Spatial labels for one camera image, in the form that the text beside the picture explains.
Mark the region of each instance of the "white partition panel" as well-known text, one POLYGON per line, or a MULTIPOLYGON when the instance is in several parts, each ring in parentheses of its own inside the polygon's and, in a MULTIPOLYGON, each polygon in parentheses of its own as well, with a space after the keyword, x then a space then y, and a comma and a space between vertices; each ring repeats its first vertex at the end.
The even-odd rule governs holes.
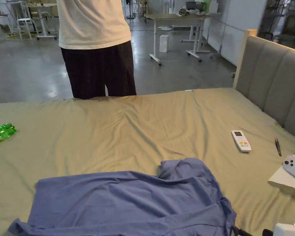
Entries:
MULTIPOLYGON (((237 65, 244 31, 258 29, 267 0, 223 0, 219 1, 222 15, 211 21, 208 43, 229 62, 237 65)), ((209 20, 204 26, 207 37, 209 20)))

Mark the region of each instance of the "white game controller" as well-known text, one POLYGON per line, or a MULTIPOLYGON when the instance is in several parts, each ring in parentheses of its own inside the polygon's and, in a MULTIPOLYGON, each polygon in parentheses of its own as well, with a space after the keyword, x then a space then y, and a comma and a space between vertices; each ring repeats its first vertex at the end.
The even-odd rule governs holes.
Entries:
POLYGON ((283 162, 283 168, 295 177, 295 155, 288 156, 283 162))

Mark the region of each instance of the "white paper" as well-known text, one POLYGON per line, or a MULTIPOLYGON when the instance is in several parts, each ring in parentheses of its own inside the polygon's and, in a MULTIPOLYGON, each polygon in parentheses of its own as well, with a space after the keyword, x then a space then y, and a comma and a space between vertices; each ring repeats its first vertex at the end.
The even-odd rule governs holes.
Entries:
POLYGON ((295 188, 295 177, 284 170, 282 166, 271 176, 269 181, 295 188))

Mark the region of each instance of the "white t-shirt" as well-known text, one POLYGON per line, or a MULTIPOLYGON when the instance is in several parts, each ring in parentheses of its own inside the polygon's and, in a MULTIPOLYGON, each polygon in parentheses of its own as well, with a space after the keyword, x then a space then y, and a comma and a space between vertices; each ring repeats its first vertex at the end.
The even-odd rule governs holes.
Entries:
POLYGON ((100 49, 131 40, 120 0, 57 0, 64 49, 100 49))

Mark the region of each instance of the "black pants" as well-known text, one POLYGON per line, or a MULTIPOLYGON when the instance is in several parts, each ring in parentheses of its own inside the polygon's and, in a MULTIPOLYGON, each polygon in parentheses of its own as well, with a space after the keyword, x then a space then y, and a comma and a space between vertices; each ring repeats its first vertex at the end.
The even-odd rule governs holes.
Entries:
POLYGON ((136 95, 131 41, 93 50, 62 49, 73 97, 136 95))

